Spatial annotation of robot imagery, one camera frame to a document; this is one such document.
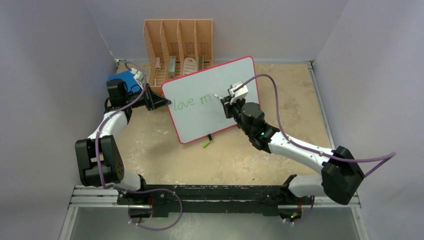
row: white wall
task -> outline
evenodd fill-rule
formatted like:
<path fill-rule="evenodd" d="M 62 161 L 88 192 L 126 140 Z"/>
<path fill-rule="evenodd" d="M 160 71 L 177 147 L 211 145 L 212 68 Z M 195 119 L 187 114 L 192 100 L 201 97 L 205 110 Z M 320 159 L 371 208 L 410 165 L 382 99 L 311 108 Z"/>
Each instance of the white wall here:
<path fill-rule="evenodd" d="M 0 6 L 0 239 L 57 239 L 115 63 L 81 0 Z"/>
<path fill-rule="evenodd" d="M 422 0 L 350 0 L 315 64 L 334 141 L 356 158 L 397 151 L 359 188 L 376 240 L 424 236 L 423 23 Z"/>
<path fill-rule="evenodd" d="M 213 56 L 315 59 L 348 0 L 85 0 L 115 58 L 147 60 L 145 19 L 213 19 Z"/>

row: blue object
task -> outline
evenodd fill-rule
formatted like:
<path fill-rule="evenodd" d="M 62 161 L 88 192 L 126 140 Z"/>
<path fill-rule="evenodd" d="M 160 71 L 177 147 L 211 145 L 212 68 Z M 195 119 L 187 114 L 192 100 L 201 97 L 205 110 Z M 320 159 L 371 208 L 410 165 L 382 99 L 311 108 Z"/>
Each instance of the blue object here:
<path fill-rule="evenodd" d="M 141 89 L 134 79 L 134 74 L 132 74 L 129 70 L 110 76 L 107 80 L 110 81 L 113 79 L 122 79 L 124 82 L 126 82 L 126 85 L 128 86 L 128 92 L 131 91 L 131 87 L 134 85 L 136 86 L 132 88 L 133 92 L 137 92 Z"/>

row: tan floor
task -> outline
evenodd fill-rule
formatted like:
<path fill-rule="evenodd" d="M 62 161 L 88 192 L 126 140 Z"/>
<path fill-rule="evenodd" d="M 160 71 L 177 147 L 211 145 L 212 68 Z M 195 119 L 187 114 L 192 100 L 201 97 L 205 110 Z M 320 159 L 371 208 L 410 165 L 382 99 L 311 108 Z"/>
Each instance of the tan floor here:
<path fill-rule="evenodd" d="M 148 64 L 141 65 L 148 70 Z M 305 64 L 256 64 L 256 73 L 271 75 L 277 84 L 284 130 L 295 138 L 329 147 L 321 111 Z M 119 65 L 118 73 L 125 71 Z M 278 127 L 274 89 L 258 78 L 265 120 Z M 133 109 L 129 125 L 117 140 L 127 171 L 144 176 L 148 184 L 280 185 L 289 175 L 315 174 L 310 168 L 280 155 L 256 150 L 247 136 L 232 127 L 189 144 L 178 141 L 166 107 Z"/>

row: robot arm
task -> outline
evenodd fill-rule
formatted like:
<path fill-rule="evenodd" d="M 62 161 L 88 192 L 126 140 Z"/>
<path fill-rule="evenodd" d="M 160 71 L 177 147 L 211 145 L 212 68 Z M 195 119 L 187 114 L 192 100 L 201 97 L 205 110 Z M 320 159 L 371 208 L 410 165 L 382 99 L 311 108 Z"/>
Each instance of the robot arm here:
<path fill-rule="evenodd" d="M 277 154 L 293 159 L 317 172 L 319 175 L 292 175 L 286 181 L 288 189 L 296 197 L 309 195 L 328 196 L 333 201 L 347 205 L 362 180 L 364 173 L 357 163 L 342 162 L 323 156 L 327 153 L 345 159 L 354 159 L 348 149 L 339 146 L 336 150 L 315 146 L 289 136 L 288 139 L 274 126 L 265 122 L 265 114 L 255 102 L 246 102 L 246 86 L 235 91 L 242 82 L 237 82 L 228 89 L 229 95 L 220 98 L 226 118 L 233 118 L 237 126 L 248 136 L 252 145 L 270 154 Z M 291 143 L 320 150 L 313 153 Z"/>
<path fill-rule="evenodd" d="M 134 78 L 140 82 L 139 77 L 141 74 L 135 74 Z M 125 83 L 121 79 L 113 79 L 106 83 L 107 91 L 109 93 L 108 101 L 110 106 L 105 104 L 103 120 L 110 118 L 110 120 L 103 127 L 99 136 L 99 153 L 103 158 L 101 162 L 102 172 L 105 182 L 114 184 L 119 188 L 137 191 L 143 188 L 145 183 L 142 176 L 134 174 L 129 171 L 124 171 L 124 164 L 119 154 L 115 139 L 118 138 L 124 127 L 130 122 L 133 108 L 146 106 L 149 111 L 169 105 L 170 100 L 157 95 L 146 84 L 146 91 L 144 95 L 131 107 L 123 111 L 118 111 L 121 107 L 134 101 L 140 91 L 128 93 L 125 88 Z M 76 160 L 78 162 L 79 177 L 84 186 L 100 187 L 102 184 L 99 178 L 99 168 L 96 161 L 95 152 L 95 139 L 100 125 L 97 127 L 88 138 L 78 140 L 75 143 Z"/>

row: wooden rack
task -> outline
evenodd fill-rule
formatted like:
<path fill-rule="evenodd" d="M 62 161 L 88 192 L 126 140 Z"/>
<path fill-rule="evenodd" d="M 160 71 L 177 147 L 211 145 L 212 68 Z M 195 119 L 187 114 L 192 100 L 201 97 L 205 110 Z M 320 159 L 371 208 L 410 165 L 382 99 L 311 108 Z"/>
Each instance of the wooden rack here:
<path fill-rule="evenodd" d="M 213 65 L 213 21 L 211 19 L 156 19 L 145 20 L 143 35 L 150 63 L 148 83 L 153 91 L 162 94 L 162 83 L 170 80 L 170 56 L 175 56 L 175 78 L 183 74 L 186 58 L 199 56 L 203 68 Z"/>

